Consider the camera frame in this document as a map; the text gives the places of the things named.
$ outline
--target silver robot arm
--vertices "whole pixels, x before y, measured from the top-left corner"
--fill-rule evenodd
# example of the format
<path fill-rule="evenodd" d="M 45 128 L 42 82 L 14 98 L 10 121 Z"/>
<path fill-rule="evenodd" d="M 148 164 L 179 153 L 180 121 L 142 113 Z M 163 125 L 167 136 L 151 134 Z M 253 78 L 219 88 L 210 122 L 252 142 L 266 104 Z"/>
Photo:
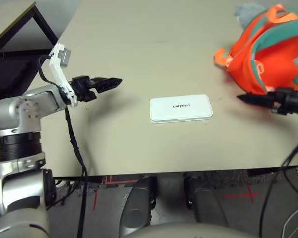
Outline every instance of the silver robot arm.
<path fill-rule="evenodd" d="M 69 55 L 59 43 L 50 54 L 57 86 L 48 85 L 0 100 L 0 238 L 49 236 L 46 207 L 55 201 L 56 191 L 52 171 L 41 168 L 45 165 L 45 153 L 40 143 L 40 119 L 66 105 L 74 107 L 78 101 L 96 99 L 92 88 L 102 93 L 122 82 L 118 78 L 88 76 L 67 82 L 61 66 L 67 65 Z"/>

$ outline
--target black table leg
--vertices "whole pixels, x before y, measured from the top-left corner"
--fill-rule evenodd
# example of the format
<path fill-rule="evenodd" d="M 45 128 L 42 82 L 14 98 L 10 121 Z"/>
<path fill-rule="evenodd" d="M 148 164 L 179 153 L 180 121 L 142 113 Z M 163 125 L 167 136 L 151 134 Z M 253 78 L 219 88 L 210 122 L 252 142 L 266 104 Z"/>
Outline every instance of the black table leg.
<path fill-rule="evenodd" d="M 49 24 L 43 18 L 42 14 L 40 13 L 40 11 L 38 10 L 38 8 L 36 6 L 34 6 L 31 11 L 34 13 L 33 19 L 39 25 L 41 30 L 44 32 L 46 37 L 49 39 L 49 41 L 54 46 L 56 44 L 56 42 L 58 41 L 57 36 L 54 34 L 54 32 L 50 28 Z"/>

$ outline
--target black cable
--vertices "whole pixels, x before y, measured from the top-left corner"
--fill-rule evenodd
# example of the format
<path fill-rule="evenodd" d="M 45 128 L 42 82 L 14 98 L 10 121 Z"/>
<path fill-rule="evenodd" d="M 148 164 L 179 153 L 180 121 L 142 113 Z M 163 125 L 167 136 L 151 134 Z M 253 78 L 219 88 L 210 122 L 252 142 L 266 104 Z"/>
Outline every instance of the black cable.
<path fill-rule="evenodd" d="M 62 200 L 68 198 L 69 196 L 71 196 L 73 194 L 73 192 L 78 188 L 78 186 L 80 185 L 80 182 L 82 181 L 82 178 L 84 177 L 84 171 L 81 172 L 81 176 L 80 176 L 80 180 L 77 182 L 77 184 L 75 185 L 75 187 L 72 189 L 71 192 L 69 192 L 68 194 L 66 194 L 64 197 L 61 197 L 59 200 L 55 201 L 51 206 L 49 206 L 46 210 L 49 210 L 50 208 L 54 207 L 56 204 L 58 204 L 59 202 L 61 202 Z"/>
<path fill-rule="evenodd" d="M 84 229 L 84 222 L 85 222 L 85 213 L 86 213 L 86 200 L 87 200 L 87 186 L 88 186 L 88 172 L 86 165 L 84 164 L 83 158 L 81 157 L 81 154 L 79 152 L 79 147 L 74 135 L 74 131 L 72 128 L 71 118 L 70 118 L 70 112 L 67 106 L 65 107 L 65 120 L 67 121 L 68 128 L 69 128 L 69 135 L 70 135 L 70 142 L 73 146 L 74 152 L 76 154 L 76 157 L 81 164 L 83 171 L 85 173 L 85 182 L 83 187 L 83 198 L 81 202 L 81 209 L 80 209 L 80 216 L 79 216 L 79 222 L 78 222 L 78 231 L 77 231 L 77 237 L 82 238 L 83 237 L 83 229 Z"/>
<path fill-rule="evenodd" d="M 265 200 L 264 200 L 264 204 L 262 207 L 262 211 L 260 214 L 260 220 L 259 220 L 259 237 L 261 238 L 263 235 L 263 221 L 264 221 L 264 215 L 265 215 L 265 210 L 267 207 L 267 203 L 268 203 L 268 199 L 270 196 L 270 193 L 273 189 L 273 185 L 277 180 L 277 176 L 278 174 L 282 171 L 283 168 L 287 167 L 290 162 L 292 161 L 292 159 L 294 158 L 295 154 L 298 153 L 298 145 L 292 150 L 292 152 L 287 156 L 287 158 L 283 161 L 283 163 L 281 164 L 281 166 L 278 168 L 277 172 L 274 174 L 274 177 L 272 178 L 266 196 L 265 196 Z"/>
<path fill-rule="evenodd" d="M 46 59 L 50 59 L 50 58 L 51 58 L 50 56 L 40 56 L 36 61 L 36 68 L 39 71 L 39 75 L 44 82 L 57 86 L 55 83 L 51 82 L 44 76 L 44 73 L 42 70 L 42 61 L 41 60 L 46 60 Z"/>
<path fill-rule="evenodd" d="M 294 186 L 294 184 L 288 178 L 288 176 L 286 174 L 286 170 L 284 170 L 284 175 L 285 175 L 286 181 L 289 183 L 290 187 L 292 187 L 292 189 L 298 194 L 298 189 Z"/>
<path fill-rule="evenodd" d="M 55 85 L 60 90 L 60 88 L 55 83 L 49 81 L 44 76 L 44 73 L 42 71 L 41 59 L 50 59 L 50 57 L 49 56 L 40 56 L 37 59 L 37 69 L 38 69 L 38 72 L 39 72 L 39 75 L 40 75 L 41 79 L 44 82 Z M 82 203 L 81 203 L 80 216 L 79 216 L 79 222 L 78 222 L 78 231 L 77 231 L 77 238 L 82 238 L 83 229 L 84 229 L 84 222 L 85 222 L 85 213 L 86 213 L 88 172 L 87 172 L 86 165 L 84 164 L 83 158 L 82 158 L 82 156 L 80 154 L 80 151 L 79 151 L 78 143 L 77 143 L 75 135 L 74 135 L 74 131 L 73 131 L 72 123 L 71 123 L 71 117 L 70 117 L 70 113 L 69 113 L 69 110 L 68 110 L 67 106 L 65 107 L 65 120 L 67 122 L 68 129 L 69 129 L 70 142 L 71 142 L 72 147 L 74 149 L 74 153 L 77 157 L 77 160 L 80 163 L 80 165 L 82 166 L 83 173 L 85 175 L 85 182 L 84 182 L 84 187 L 83 187 L 83 196 L 82 196 Z"/>

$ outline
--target black metal frame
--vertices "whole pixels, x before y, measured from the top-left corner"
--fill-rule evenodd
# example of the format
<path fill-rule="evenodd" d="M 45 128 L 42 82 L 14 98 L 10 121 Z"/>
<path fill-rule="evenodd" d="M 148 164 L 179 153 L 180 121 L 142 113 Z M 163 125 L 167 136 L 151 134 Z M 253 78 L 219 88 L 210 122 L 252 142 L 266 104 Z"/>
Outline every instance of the black metal frame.
<path fill-rule="evenodd" d="M 0 37 L 0 50 L 3 46 L 8 43 L 12 37 L 31 19 L 33 18 L 35 22 L 39 25 L 43 33 L 52 43 L 55 45 L 58 41 L 57 36 L 54 34 L 46 20 L 43 18 L 42 14 L 38 10 L 38 8 L 34 5 L 24 16 L 22 16 L 7 32 L 4 33 L 2 37 Z"/>

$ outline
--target white bracket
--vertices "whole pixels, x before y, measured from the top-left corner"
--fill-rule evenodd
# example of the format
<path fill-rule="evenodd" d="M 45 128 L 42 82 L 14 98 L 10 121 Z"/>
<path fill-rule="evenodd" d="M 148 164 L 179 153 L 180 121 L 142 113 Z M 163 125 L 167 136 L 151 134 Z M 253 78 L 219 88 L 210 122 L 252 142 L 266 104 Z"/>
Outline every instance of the white bracket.
<path fill-rule="evenodd" d="M 70 57 L 70 51 L 60 43 L 56 43 L 50 53 L 50 63 L 49 67 L 52 71 L 56 84 L 62 89 L 66 94 L 66 97 L 70 100 L 71 106 L 76 107 L 78 105 L 77 96 L 65 78 L 65 75 L 61 69 L 66 67 Z"/>

